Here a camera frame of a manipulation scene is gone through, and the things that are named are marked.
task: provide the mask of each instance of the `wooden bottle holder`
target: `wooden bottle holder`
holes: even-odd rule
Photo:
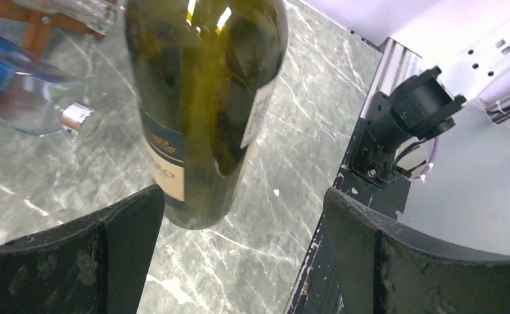
[[[115,4],[116,0],[107,0]],[[104,36],[90,29],[86,24],[71,18],[64,14],[45,14],[39,11],[31,10],[11,0],[0,0],[0,18],[8,18],[21,22],[27,22],[28,27],[22,41],[22,48],[31,51],[37,56],[41,56],[49,34],[53,27],[64,31],[90,34],[98,38]]]

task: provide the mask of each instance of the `screw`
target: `screw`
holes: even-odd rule
[[[369,170],[369,172],[367,172],[367,175],[368,175],[368,176],[369,176],[369,178],[371,178],[371,179],[372,179],[372,178],[374,178],[374,177],[376,177],[376,174],[377,174],[377,172],[376,172],[376,170],[374,170],[374,169],[370,169],[370,170]]]

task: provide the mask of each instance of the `wine label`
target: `wine label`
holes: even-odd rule
[[[157,123],[142,108],[141,122],[147,140],[151,172],[165,192],[165,202],[175,209],[184,209],[184,138]]]
[[[274,87],[276,86],[276,81],[278,78],[273,79],[266,84],[265,86],[259,88],[255,93],[255,99],[253,100],[253,106],[251,107],[251,113],[249,114],[249,118],[247,119],[247,125],[245,126],[245,131],[243,132],[243,138],[241,140],[241,148],[249,145],[261,130],[261,126],[263,124],[263,119],[265,118],[265,114],[271,104],[271,97],[274,92]]]

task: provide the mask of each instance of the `marble tabletop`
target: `marble tabletop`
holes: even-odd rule
[[[285,307],[379,60],[356,35],[285,3],[288,57],[233,209],[203,231],[163,221],[138,313]],[[24,30],[0,19],[12,41]],[[53,32],[45,58],[87,82],[85,101],[104,119],[83,143],[0,123],[0,244],[152,184],[127,54],[122,19],[103,40]]]

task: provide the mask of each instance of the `purple cable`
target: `purple cable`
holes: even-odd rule
[[[426,167],[420,172],[420,175],[418,176],[421,178],[423,175],[426,175],[430,171],[430,164],[434,164],[434,160],[436,160],[436,154],[438,153],[438,146],[440,144],[440,138],[434,137],[434,144],[432,144],[432,152],[430,153],[430,158],[428,158],[428,163],[426,164]]]

